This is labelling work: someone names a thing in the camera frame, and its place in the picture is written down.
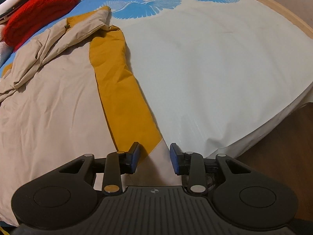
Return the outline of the red folded blanket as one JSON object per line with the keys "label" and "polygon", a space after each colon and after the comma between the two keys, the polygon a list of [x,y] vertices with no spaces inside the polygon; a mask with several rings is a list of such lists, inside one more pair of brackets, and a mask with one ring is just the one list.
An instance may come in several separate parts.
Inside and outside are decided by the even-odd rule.
{"label": "red folded blanket", "polygon": [[29,0],[8,20],[4,42],[17,51],[33,34],[70,12],[78,0]]}

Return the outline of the wooden bed frame rail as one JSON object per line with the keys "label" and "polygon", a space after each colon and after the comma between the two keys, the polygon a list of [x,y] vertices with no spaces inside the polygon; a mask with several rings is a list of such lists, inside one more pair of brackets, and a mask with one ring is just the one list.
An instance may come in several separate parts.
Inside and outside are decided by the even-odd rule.
{"label": "wooden bed frame rail", "polygon": [[303,31],[309,38],[312,39],[312,28],[304,22],[300,17],[291,12],[289,9],[276,2],[275,0],[257,0],[267,7],[271,8],[278,14],[288,19],[291,23],[296,25],[301,31]]}

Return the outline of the blue white patterned bedsheet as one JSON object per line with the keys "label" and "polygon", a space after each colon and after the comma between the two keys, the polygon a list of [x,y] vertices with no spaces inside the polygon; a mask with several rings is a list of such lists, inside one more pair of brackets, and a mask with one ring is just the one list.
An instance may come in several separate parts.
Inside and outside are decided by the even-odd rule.
{"label": "blue white patterned bedsheet", "polygon": [[167,147],[236,156],[312,89],[312,39],[257,0],[82,0],[34,36],[105,6]]}

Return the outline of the white folded quilt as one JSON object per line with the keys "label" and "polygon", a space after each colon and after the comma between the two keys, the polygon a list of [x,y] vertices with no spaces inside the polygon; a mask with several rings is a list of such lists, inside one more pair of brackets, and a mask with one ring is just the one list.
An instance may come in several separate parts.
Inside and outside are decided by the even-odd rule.
{"label": "white folded quilt", "polygon": [[12,47],[8,46],[4,41],[4,29],[5,25],[0,25],[0,67],[7,61],[12,54]]}

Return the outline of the beige and mustard jacket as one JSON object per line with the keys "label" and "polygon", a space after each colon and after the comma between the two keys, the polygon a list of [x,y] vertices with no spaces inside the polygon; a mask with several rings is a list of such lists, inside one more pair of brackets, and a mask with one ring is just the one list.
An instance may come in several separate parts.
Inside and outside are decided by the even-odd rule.
{"label": "beige and mustard jacket", "polygon": [[124,186],[175,186],[169,150],[109,7],[62,19],[21,47],[1,77],[1,221],[17,225],[14,192],[87,153],[143,146]]}

